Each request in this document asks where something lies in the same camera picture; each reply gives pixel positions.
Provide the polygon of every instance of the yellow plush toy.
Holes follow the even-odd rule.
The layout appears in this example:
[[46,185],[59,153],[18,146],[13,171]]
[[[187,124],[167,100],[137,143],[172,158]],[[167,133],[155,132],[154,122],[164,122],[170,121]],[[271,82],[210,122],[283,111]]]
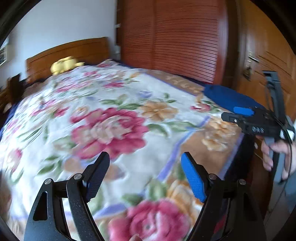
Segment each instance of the yellow plush toy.
[[73,58],[73,56],[70,56],[67,58],[60,59],[57,62],[53,63],[53,65],[50,68],[50,71],[53,75],[56,75],[83,65],[84,62],[78,63],[77,59]]

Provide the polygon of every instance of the floral blanket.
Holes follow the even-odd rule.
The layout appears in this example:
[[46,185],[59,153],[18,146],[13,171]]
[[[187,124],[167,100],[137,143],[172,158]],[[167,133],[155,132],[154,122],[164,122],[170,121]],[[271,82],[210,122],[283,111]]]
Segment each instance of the floral blanket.
[[[0,142],[0,215],[20,239],[47,178],[82,173],[102,151],[110,168],[89,209],[105,240],[186,240],[202,204],[180,165],[189,151],[221,178],[240,129],[221,120],[203,87],[160,71],[107,60],[27,89]],[[69,204],[72,238],[79,239]]]

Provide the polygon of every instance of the door handle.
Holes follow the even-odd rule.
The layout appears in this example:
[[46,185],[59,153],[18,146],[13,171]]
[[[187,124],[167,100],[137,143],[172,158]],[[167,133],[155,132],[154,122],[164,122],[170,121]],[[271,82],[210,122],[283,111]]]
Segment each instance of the door handle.
[[256,63],[259,63],[259,59],[254,58],[252,55],[249,54],[248,56],[251,60],[255,61]]

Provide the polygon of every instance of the wooden cabinet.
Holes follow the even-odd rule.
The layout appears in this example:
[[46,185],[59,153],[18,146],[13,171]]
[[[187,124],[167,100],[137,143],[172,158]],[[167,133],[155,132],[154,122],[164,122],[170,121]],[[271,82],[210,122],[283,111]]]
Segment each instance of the wooden cabinet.
[[228,25],[225,0],[125,0],[122,60],[222,82]]

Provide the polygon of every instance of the blue gripper pad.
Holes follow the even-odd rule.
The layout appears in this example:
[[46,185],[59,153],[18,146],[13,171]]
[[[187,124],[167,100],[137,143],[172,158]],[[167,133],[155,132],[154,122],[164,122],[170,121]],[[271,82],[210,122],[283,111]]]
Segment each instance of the blue gripper pad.
[[204,191],[204,183],[185,153],[183,153],[181,156],[181,166],[187,177],[194,196],[198,198],[202,203],[204,203],[207,198]]
[[243,108],[243,107],[234,107],[233,108],[233,112],[239,115],[245,115],[245,116],[252,116],[254,115],[254,110],[250,109],[250,108]]

